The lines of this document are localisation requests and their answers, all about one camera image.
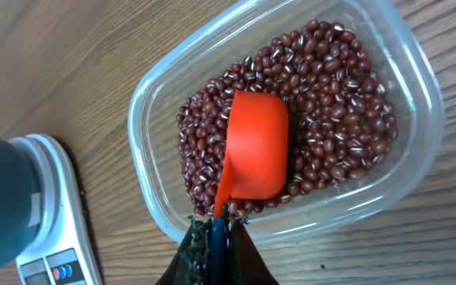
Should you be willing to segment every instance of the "kitchen scale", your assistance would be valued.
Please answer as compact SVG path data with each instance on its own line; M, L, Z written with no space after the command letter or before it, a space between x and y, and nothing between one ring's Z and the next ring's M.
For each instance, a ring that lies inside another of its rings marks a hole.
M16 259L22 284L102 284L67 153L48 135L9 142L32 160L42 189L32 197L30 219L40 228Z

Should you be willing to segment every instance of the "wooden surface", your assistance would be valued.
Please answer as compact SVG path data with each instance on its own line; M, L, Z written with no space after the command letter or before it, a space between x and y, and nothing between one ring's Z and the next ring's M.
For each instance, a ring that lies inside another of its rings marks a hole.
M232 2L20 0L0 8L0 138L45 132L71 148L107 284L152 284L177 250L136 177L126 128L133 90ZM443 148L395 207L331 234L260 247L282 284L456 284L456 0L395 2L443 89ZM0 285L16 283L14 264L0 270Z

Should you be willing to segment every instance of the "bowl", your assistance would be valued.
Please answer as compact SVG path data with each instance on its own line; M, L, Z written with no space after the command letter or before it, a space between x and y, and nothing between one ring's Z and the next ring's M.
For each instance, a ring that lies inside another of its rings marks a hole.
M142 193L152 217L173 240L189 228L193 205L181 178L175 121L187 96L308 20L338 21L353 30L395 105L400 134L383 165L362 180L311 192L252 213L247 227L258 245L331 231L381 211L422 180L443 137L439 84L415 37L387 0L243 1L231 6L151 68L131 100L128 132Z

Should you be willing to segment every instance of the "adzuki bean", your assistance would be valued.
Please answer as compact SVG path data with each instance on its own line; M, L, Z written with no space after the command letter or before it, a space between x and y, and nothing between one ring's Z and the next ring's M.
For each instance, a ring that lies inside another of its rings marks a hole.
M280 97L290 112L290 127L283 190L266 200L230 199L233 216L361 179L384 163L399 130L395 107L372 68L354 32L314 19L208 79L185 99L175 119L182 177L195 214L213 215L237 89Z

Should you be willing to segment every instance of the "red scoop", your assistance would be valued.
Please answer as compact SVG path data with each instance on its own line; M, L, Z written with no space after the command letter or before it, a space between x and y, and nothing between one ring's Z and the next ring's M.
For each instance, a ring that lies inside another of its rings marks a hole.
M264 200L279 194L286 181L288 124L287 107L277 96L235 92L215 219L230 196Z

